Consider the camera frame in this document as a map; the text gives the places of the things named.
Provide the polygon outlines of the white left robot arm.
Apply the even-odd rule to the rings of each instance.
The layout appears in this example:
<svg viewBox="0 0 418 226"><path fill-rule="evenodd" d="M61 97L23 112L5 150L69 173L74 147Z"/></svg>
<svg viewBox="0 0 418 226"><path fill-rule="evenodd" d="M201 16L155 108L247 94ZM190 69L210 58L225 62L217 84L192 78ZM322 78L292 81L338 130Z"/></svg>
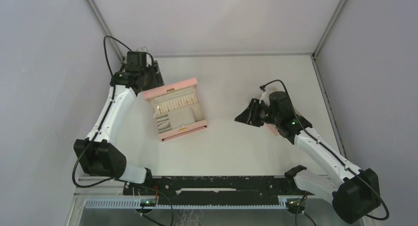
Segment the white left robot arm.
<svg viewBox="0 0 418 226"><path fill-rule="evenodd" d="M112 74L109 94L97 122L86 138L73 145L76 166L84 173L135 184L143 195L154 189L151 171L127 162L117 149L120 128L133 101L141 94L153 106L161 141L207 128L208 121L197 96L197 79L166 85L158 62L147 51L128 51L119 71Z"/></svg>

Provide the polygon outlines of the pink jewelry box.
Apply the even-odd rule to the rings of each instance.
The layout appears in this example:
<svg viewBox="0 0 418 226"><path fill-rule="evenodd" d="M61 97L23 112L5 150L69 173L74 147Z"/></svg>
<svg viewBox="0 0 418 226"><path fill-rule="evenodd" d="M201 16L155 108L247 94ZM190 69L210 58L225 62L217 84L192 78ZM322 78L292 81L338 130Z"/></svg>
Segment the pink jewelry box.
<svg viewBox="0 0 418 226"><path fill-rule="evenodd" d="M208 127L197 95L197 84L194 77L142 93L154 108L154 120L161 141L166 142Z"/></svg>

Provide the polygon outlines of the pink jewelry drawer tray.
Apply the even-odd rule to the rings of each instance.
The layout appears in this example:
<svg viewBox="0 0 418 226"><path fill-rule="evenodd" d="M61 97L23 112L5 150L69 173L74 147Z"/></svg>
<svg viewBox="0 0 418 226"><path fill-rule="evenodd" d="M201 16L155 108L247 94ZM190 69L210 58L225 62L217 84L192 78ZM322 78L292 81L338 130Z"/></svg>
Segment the pink jewelry drawer tray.
<svg viewBox="0 0 418 226"><path fill-rule="evenodd" d="M274 125L271 124L266 124L266 126L268 127L268 129L275 135L278 136L279 132L277 131L276 127Z"/></svg>

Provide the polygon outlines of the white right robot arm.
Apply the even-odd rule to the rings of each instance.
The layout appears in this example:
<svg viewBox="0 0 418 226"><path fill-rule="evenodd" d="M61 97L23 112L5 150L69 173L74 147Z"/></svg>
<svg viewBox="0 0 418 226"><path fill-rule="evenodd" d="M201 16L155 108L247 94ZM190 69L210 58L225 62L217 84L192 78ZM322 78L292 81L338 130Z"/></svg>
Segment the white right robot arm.
<svg viewBox="0 0 418 226"><path fill-rule="evenodd" d="M269 101L253 98L234 121L250 126L269 125L312 158L326 173L316 175L298 165L286 172L285 189L290 194L307 191L330 203L347 224L369 216L383 205L377 174L363 170L330 147L313 125L294 108L285 91L274 91Z"/></svg>

